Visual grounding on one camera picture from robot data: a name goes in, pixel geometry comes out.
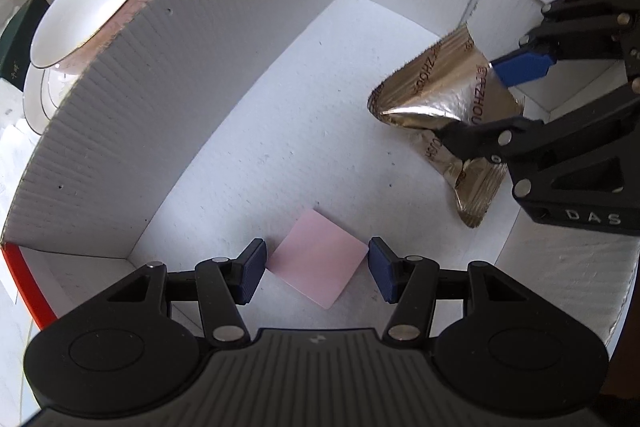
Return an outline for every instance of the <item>crumpled wrapper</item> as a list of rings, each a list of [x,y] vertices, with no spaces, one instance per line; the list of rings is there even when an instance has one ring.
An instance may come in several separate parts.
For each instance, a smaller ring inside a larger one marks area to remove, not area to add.
[[[420,129],[418,147],[456,195],[458,215],[478,227],[495,197],[506,165],[485,158],[463,162],[432,130],[460,120],[478,125],[522,113],[489,61],[461,26],[380,84],[369,97],[371,113],[391,125]]]

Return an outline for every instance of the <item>white cardboard box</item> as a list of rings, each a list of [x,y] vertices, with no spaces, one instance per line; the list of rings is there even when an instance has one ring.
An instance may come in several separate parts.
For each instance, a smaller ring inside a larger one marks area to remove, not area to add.
[[[373,87],[461,22],[491,59],[549,1],[152,0],[74,86],[16,192],[4,255],[36,323],[154,259],[193,269],[254,237],[273,251],[312,207],[402,256],[496,263],[612,350],[638,239],[536,225],[508,180],[467,229],[446,182],[366,108]],[[521,86],[527,111],[548,118],[599,96],[624,81],[611,66],[555,66]],[[254,333],[380,330],[393,310],[364,264],[328,311],[269,272],[256,297],[241,309]],[[432,333],[459,315],[439,306]]]

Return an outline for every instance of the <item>red trim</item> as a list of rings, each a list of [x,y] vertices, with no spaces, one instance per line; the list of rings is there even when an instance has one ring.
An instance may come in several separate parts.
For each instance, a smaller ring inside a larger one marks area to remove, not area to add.
[[[18,292],[20,292],[31,317],[42,331],[57,319],[56,314],[33,278],[20,247],[6,243],[2,245],[2,256],[4,256],[4,261],[14,278],[15,285],[18,286]]]

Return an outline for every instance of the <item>pink sticky note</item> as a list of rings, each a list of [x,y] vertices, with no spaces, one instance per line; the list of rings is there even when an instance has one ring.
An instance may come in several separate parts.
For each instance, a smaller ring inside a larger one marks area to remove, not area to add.
[[[329,309],[353,277],[368,247],[305,210],[267,261],[267,268],[313,302]]]

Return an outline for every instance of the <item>metal pin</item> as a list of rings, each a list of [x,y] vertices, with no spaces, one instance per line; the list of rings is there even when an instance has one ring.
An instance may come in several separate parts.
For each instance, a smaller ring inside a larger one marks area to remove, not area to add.
[[[618,15],[618,24],[620,24],[620,26],[626,26],[630,22],[631,15],[629,15],[628,13],[621,13],[620,15]]]
[[[513,138],[513,134],[511,134],[511,131],[502,131],[500,133],[500,136],[498,136],[498,145],[504,147],[505,145],[510,144],[511,138]]]
[[[516,183],[516,186],[513,187],[513,195],[516,198],[524,198],[531,192],[531,182],[524,178]]]
[[[398,324],[387,331],[389,336],[395,341],[414,341],[420,336],[420,330],[409,324]]]
[[[220,326],[213,330],[213,338],[219,342],[236,342],[244,337],[244,330],[238,326]]]

